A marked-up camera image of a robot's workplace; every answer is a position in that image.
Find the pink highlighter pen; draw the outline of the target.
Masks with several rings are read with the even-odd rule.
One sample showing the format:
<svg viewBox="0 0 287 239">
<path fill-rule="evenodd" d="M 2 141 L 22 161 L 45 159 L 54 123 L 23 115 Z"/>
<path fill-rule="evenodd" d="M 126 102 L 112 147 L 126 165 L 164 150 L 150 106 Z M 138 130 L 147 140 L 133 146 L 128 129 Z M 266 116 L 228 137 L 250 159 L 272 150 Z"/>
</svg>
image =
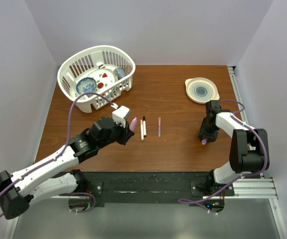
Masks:
<svg viewBox="0 0 287 239">
<path fill-rule="evenodd" d="M 161 138 L 161 117 L 158 117 L 158 138 Z"/>
</svg>

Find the white pink-end marker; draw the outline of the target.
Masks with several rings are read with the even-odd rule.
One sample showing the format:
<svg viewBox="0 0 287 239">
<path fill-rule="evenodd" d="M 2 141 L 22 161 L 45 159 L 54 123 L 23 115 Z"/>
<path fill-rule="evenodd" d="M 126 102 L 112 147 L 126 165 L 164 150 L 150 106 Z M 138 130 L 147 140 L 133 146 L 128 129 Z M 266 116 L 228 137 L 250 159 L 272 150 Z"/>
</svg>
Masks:
<svg viewBox="0 0 287 239">
<path fill-rule="evenodd" d="M 143 128 L 143 120 L 140 120 L 140 136 L 141 136 L 141 141 L 144 141 L 144 128 Z"/>
</svg>

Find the purple pen cap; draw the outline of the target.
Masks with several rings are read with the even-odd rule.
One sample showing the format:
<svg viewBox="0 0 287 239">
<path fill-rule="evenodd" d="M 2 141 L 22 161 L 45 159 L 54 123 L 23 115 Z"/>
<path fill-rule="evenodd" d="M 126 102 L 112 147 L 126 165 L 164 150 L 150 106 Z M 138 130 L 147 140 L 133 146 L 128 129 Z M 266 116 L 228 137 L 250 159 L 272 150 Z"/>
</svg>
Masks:
<svg viewBox="0 0 287 239">
<path fill-rule="evenodd" d="M 203 145 L 207 144 L 207 139 L 204 138 L 204 139 L 201 141 L 201 143 L 202 143 Z"/>
</svg>

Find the purple highlighter pen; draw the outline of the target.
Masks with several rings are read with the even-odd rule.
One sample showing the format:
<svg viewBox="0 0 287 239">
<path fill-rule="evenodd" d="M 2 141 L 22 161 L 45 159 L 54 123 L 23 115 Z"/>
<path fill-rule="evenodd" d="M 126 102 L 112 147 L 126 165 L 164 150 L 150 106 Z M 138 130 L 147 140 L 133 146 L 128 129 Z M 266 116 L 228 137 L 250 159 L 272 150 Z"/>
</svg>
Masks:
<svg viewBox="0 0 287 239">
<path fill-rule="evenodd" d="M 134 119 L 132 120 L 130 126 L 129 126 L 129 129 L 134 132 L 135 130 L 135 127 L 136 127 L 136 124 L 137 124 L 137 117 L 134 117 Z"/>
</svg>

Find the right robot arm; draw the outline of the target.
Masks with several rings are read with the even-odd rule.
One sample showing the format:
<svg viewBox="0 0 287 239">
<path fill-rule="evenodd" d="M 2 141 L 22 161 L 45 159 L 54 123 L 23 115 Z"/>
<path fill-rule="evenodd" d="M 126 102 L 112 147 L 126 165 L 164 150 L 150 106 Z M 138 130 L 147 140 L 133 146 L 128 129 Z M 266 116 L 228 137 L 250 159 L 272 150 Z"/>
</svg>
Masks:
<svg viewBox="0 0 287 239">
<path fill-rule="evenodd" d="M 205 182 L 197 186 L 204 195 L 216 196 L 223 190 L 223 184 L 259 175 L 269 168 L 268 134 L 264 129 L 247 125 L 230 110 L 224 110 L 218 100 L 205 103 L 205 108 L 206 117 L 198 134 L 201 143 L 215 142 L 220 129 L 231 137 L 229 161 L 211 170 Z"/>
</svg>

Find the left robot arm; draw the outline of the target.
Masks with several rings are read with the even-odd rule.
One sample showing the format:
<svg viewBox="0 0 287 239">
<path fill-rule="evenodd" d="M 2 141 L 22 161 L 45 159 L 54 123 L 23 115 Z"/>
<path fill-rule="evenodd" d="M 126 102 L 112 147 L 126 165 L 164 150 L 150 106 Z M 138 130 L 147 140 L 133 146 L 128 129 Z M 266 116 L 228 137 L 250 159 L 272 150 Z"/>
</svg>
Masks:
<svg viewBox="0 0 287 239">
<path fill-rule="evenodd" d="M 14 219 L 34 204 L 60 194 L 83 195 L 88 181 L 80 170 L 61 177 L 56 174 L 96 156 L 112 143 L 126 145 L 135 135 L 136 120 L 102 117 L 43 160 L 16 172 L 0 172 L 0 208 L 2 216 Z"/>
</svg>

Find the white black-tip marker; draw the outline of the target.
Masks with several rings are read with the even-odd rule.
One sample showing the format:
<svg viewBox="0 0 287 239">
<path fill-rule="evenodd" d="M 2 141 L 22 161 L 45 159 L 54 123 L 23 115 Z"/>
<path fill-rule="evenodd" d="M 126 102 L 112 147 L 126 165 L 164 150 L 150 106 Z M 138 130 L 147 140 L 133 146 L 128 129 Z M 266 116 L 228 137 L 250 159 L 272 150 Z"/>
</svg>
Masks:
<svg viewBox="0 0 287 239">
<path fill-rule="evenodd" d="M 146 130 L 146 117 L 143 116 L 143 136 L 147 136 L 147 130 Z"/>
</svg>

